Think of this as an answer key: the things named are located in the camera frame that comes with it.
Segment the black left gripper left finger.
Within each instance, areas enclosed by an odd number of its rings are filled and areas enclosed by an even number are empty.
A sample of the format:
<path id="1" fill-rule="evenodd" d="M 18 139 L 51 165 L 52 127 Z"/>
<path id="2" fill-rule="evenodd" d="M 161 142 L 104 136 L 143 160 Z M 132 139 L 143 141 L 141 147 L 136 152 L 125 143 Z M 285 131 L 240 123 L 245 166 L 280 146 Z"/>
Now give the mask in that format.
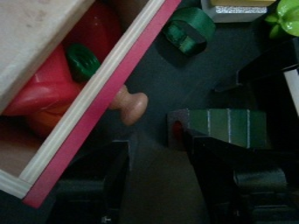
<path id="1" fill-rule="evenodd" d="M 55 190 L 49 224 L 117 224 L 129 142 L 113 141 L 75 157 Z"/>

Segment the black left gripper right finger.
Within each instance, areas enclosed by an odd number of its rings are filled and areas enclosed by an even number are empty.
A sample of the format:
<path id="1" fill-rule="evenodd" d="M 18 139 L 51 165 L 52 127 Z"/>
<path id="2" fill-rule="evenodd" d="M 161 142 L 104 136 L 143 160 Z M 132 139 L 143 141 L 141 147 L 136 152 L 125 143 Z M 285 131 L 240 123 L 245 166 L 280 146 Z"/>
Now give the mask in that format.
<path id="1" fill-rule="evenodd" d="M 193 129 L 185 131 L 185 150 L 211 224 L 299 224 L 275 161 Z"/>

